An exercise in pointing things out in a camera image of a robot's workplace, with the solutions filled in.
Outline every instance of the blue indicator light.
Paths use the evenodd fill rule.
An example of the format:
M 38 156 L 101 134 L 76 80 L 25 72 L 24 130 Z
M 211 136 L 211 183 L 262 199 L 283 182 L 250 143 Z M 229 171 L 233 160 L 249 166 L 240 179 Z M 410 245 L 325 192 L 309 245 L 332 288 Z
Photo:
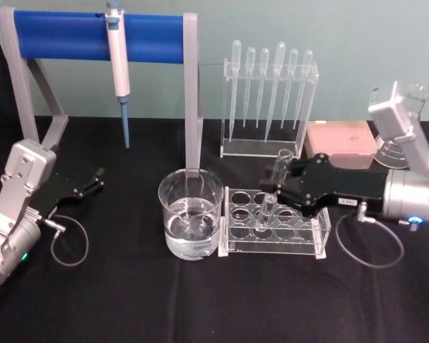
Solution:
M 416 223 L 416 224 L 421 224 L 423 222 L 423 220 L 420 217 L 410 217 L 408 218 L 408 222 L 409 223 Z

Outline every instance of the gray stand frame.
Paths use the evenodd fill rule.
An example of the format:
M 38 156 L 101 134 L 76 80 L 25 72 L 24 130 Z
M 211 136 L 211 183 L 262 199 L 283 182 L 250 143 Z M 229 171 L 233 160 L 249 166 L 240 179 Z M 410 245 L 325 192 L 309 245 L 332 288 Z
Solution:
M 14 11 L 14 7 L 2 7 L 0 9 L 0 21 L 4 39 L 4 53 L 8 61 L 22 134 L 24 138 L 40 142 L 31 100 L 29 73 L 27 71 L 29 68 L 51 111 L 52 123 L 41 143 L 45 148 L 51 149 L 59 144 L 69 118 L 49 83 L 42 62 L 38 59 L 26 60 L 21 57 Z M 199 168 L 203 116 L 199 85 L 197 15 L 194 13 L 183 15 L 183 59 L 186 168 Z

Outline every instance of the pink box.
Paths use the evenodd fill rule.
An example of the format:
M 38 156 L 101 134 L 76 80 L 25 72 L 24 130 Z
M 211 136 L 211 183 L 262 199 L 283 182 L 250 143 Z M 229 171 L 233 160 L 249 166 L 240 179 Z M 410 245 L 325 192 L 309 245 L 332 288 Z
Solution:
M 368 169 L 377 144 L 366 121 L 310 121 L 305 149 L 309 158 L 329 155 L 332 165 L 345 169 Z

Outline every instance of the pipette stand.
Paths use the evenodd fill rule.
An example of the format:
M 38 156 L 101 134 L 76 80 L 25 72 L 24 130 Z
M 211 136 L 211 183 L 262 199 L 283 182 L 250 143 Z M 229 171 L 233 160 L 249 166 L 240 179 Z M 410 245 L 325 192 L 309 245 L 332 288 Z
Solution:
M 105 16 L 103 13 L 20 11 L 5 6 L 0 9 L 0 21 L 22 133 L 24 138 L 40 142 L 28 67 L 52 114 L 51 126 L 41 143 L 51 149 L 59 143 L 68 116 L 48 81 L 40 59 L 109 61 Z M 197 15 L 126 14 L 124 22 L 129 62 L 183 65 L 186 167 L 199 168 L 203 119 L 200 111 Z
M 265 87 L 262 96 L 262 106 L 260 108 L 259 125 L 256 127 L 257 116 L 257 94 L 260 80 L 260 66 L 255 64 L 252 72 L 252 81 L 250 88 L 250 100 L 246 116 L 246 124 L 243 126 L 243 97 L 245 92 L 246 71 L 244 61 L 240 66 L 238 87 L 237 87 L 237 105 L 235 108 L 235 125 L 232 139 L 229 137 L 230 124 L 230 104 L 232 88 L 232 68 L 227 59 L 224 60 L 223 75 L 223 120 L 221 133 L 220 156 L 257 156 L 257 157 L 275 157 L 281 149 L 291 149 L 294 155 L 299 159 L 302 153 L 307 124 L 312 110 L 313 99 L 319 79 L 319 72 L 316 62 L 312 62 L 308 73 L 302 72 L 302 65 L 297 65 L 294 73 L 294 80 L 291 87 L 285 122 L 281 128 L 283 98 L 287 80 L 292 77 L 288 74 L 285 67 L 280 73 L 278 83 L 277 97 L 273 111 L 273 120 L 270 133 L 265 139 L 266 118 L 269 111 L 270 93 L 273 80 L 273 65 L 270 63 L 267 68 Z M 295 110 L 297 102 L 297 93 L 303 79 L 306 79 L 302 106 L 298 113 L 298 120 L 295 128 Z
M 232 252 L 326 257 L 325 245 L 331 228 L 327 209 L 308 219 L 290 207 L 276 204 L 267 228 L 257 230 L 263 197 L 264 193 L 258 190 L 225 187 L 225 224 L 221 226 L 219 257 Z

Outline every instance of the blue pipette tip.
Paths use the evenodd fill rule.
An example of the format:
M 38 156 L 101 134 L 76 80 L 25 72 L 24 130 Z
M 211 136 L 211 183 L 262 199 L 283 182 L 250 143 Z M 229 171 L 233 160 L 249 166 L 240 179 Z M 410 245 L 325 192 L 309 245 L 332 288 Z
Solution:
M 129 119 L 127 117 L 127 98 L 123 97 L 119 99 L 121 104 L 121 117 L 122 117 L 122 130 L 124 132 L 124 143 L 126 146 L 126 151 L 129 151 Z

